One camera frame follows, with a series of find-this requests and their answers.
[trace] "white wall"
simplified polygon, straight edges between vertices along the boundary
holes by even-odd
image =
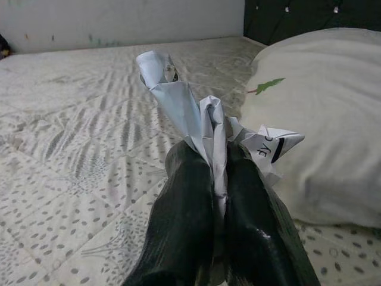
[[[0,0],[17,52],[242,35],[245,0]]]

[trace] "dark headboard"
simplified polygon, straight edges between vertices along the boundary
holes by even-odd
[[[381,0],[246,0],[244,35],[266,45],[333,27],[381,31]]]

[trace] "white paper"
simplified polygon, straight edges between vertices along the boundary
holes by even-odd
[[[185,142],[213,171],[214,193],[224,217],[227,198],[227,141],[246,147],[266,182],[274,185],[281,177],[273,163],[304,139],[298,133],[266,128],[258,132],[244,128],[235,117],[225,117],[222,102],[207,96],[197,105],[188,83],[176,80],[176,68],[168,54],[149,51],[136,58],[140,74]]]

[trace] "white bedsheet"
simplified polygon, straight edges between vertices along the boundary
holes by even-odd
[[[261,49],[241,38],[0,61],[0,285],[111,286],[131,271],[181,140],[140,82],[135,57],[150,49],[239,116]],[[381,281],[377,234],[297,226],[325,285]]]

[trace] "white pillow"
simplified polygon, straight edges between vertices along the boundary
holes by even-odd
[[[291,215],[381,227],[381,33],[307,33],[264,49],[253,68],[242,125],[305,135],[276,163]]]

